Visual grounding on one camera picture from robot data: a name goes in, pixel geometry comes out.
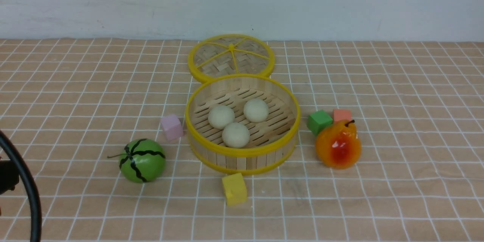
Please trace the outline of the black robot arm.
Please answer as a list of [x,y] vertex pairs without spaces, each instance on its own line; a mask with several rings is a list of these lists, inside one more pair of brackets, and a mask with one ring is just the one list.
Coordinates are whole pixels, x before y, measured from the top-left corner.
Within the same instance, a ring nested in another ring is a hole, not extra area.
[[11,160],[0,161],[0,194],[13,191],[20,181],[19,170]]

